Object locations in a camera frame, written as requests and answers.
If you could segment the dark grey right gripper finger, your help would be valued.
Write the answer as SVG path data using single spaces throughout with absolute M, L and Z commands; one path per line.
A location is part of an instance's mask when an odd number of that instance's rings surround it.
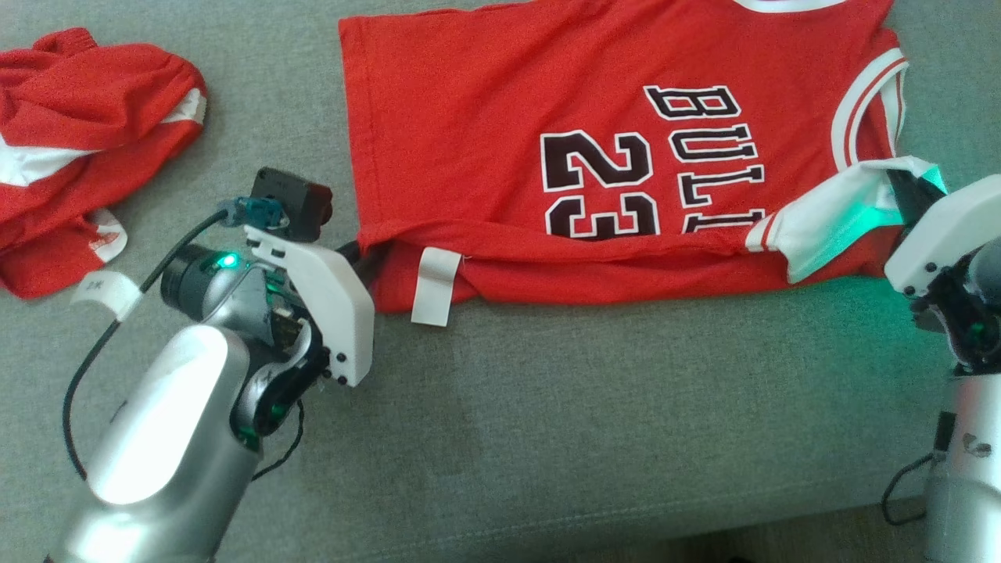
M 947 196 L 947 189 L 907 170 L 888 170 L 903 227 L 912 229 L 934 203 Z

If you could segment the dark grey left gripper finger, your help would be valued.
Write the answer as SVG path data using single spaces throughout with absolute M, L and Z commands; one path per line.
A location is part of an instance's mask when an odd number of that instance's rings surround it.
M 336 252 L 346 259 L 358 277 L 366 278 L 368 276 L 370 268 L 368 266 L 369 260 L 364 252 L 362 252 L 360 243 L 357 240 L 350 240 L 350 242 L 343 243 L 343 245 L 337 247 Z

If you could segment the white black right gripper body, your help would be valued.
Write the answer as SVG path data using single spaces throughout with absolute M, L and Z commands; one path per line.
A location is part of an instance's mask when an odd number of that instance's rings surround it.
M 1000 175 L 992 174 L 932 204 L 885 264 L 894 291 L 925 296 L 955 266 L 1000 235 Z

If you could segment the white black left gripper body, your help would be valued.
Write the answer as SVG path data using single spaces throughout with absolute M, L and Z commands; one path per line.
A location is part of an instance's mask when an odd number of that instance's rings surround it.
M 345 256 L 306 242 L 290 242 L 246 225 L 251 253 L 285 271 L 329 348 L 332 374 L 347 387 L 364 380 L 373 361 L 375 306 Z

